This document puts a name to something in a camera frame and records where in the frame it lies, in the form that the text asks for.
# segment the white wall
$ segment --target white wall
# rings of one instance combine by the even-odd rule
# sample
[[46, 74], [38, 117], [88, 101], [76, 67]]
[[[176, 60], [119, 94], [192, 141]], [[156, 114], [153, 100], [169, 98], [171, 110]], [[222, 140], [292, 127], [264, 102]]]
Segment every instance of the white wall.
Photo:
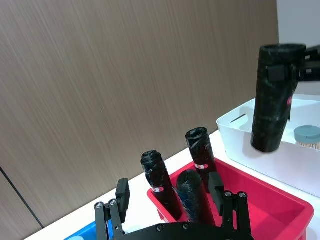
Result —
[[[280, 43], [320, 45], [320, 0], [277, 0]], [[298, 94], [320, 95], [320, 82], [300, 82]]]

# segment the blue object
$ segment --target blue object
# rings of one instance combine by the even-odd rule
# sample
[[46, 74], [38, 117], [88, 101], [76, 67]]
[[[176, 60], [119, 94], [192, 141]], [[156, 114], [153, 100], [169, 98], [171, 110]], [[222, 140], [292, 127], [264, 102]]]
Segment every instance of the blue object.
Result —
[[[112, 239], [114, 236], [113, 228], [112, 228], [112, 221], [108, 221], [108, 231], [109, 231], [109, 238]], [[67, 237], [65, 240], [73, 240], [74, 237], [82, 237], [83, 240], [97, 240], [97, 233], [96, 233], [96, 222], [92, 222], [89, 225], [85, 226], [84, 228], [80, 229], [76, 233], [72, 234], [71, 236]]]
[[84, 240], [82, 236], [73, 236], [70, 240]]

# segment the small jar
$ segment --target small jar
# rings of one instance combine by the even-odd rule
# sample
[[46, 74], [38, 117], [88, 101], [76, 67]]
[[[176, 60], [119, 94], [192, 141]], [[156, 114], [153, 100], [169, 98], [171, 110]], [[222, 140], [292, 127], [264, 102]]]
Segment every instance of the small jar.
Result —
[[303, 147], [320, 150], [320, 127], [299, 126], [294, 130], [294, 138]]

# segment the screw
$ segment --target screw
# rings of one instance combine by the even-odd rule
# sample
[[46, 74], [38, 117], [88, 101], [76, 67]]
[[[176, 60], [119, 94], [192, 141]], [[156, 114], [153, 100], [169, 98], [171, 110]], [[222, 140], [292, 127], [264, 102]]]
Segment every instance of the screw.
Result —
[[226, 196], [226, 197], [231, 197], [231, 192], [229, 192], [229, 191], [226, 191], [225, 193], [224, 193], [224, 195]]
[[247, 196], [247, 195], [246, 195], [245, 193], [243, 193], [243, 192], [240, 192], [240, 193], [239, 193], [239, 197], [240, 197], [240, 198], [245, 198], [246, 196]]
[[116, 200], [112, 200], [112, 201], [110, 202], [110, 205], [115, 205], [115, 204], [117, 204], [117, 201], [116, 201]]
[[184, 223], [182, 225], [182, 227], [183, 227], [184, 230], [188, 230], [190, 228], [190, 224], [189, 223]]
[[101, 208], [103, 206], [103, 204], [101, 203], [101, 202], [99, 202], [99, 203], [97, 203], [96, 205], [95, 205], [95, 208], [96, 209], [99, 209], [99, 208]]
[[161, 232], [164, 230], [164, 226], [162, 224], [159, 224], [155, 227], [155, 229], [158, 231], [158, 232]]

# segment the black cylinder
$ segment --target black cylinder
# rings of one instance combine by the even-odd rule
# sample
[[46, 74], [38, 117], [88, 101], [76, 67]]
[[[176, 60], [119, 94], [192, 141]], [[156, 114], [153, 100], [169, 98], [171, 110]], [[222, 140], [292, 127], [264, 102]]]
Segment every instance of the black cylinder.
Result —
[[251, 145], [261, 152], [270, 153], [280, 146], [305, 54], [303, 44], [260, 48]]
[[201, 176], [196, 171], [183, 171], [177, 178], [176, 189], [190, 223], [215, 226]]
[[209, 192], [209, 173], [216, 172], [215, 157], [212, 151], [208, 130], [197, 127], [185, 135], [196, 171], [200, 174], [204, 187]]
[[173, 189], [165, 162], [156, 150], [145, 152], [141, 157], [145, 177], [159, 202], [179, 220], [182, 215], [181, 203]]

